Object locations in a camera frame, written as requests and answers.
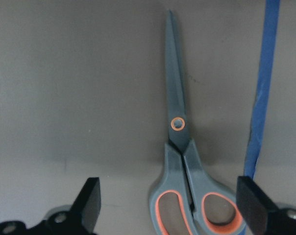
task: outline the gray surface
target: gray surface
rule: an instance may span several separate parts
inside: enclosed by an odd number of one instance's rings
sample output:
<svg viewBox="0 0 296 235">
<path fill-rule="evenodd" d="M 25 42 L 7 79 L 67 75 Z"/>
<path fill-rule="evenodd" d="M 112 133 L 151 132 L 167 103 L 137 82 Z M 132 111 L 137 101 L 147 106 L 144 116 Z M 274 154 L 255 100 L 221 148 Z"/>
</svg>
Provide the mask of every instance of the gray surface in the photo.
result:
<svg viewBox="0 0 296 235">
<path fill-rule="evenodd" d="M 165 9 L 182 32 L 203 165 L 235 189 L 254 100 L 264 1 L 0 0 L 0 222 L 38 223 L 101 180 L 101 235 L 151 235 L 164 158 Z M 296 205 L 296 1 L 282 1 L 256 182 Z"/>
</svg>

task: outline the scissor handle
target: scissor handle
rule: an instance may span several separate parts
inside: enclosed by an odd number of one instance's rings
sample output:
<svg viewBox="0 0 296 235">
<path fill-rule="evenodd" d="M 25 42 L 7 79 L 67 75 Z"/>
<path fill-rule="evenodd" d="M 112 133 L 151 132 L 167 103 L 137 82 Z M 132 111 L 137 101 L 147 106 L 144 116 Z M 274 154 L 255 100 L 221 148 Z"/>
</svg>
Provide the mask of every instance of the scissor handle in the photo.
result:
<svg viewBox="0 0 296 235">
<path fill-rule="evenodd" d="M 166 144 L 164 174 L 157 187 L 152 191 L 149 199 L 150 216 L 158 235 L 169 235 L 162 222 L 159 210 L 160 198 L 167 193 L 177 195 L 180 210 L 189 234 L 199 235 L 188 202 L 187 190 L 182 157 L 175 149 Z"/>
<path fill-rule="evenodd" d="M 202 168 L 194 140 L 190 140 L 183 155 L 189 187 L 195 206 L 194 220 L 208 235 L 238 235 L 244 228 L 244 220 L 236 206 L 236 197 L 229 188 L 212 179 Z M 205 214 L 204 202 L 209 195 L 225 199 L 235 209 L 232 221 L 225 225 L 210 222 Z"/>
</svg>

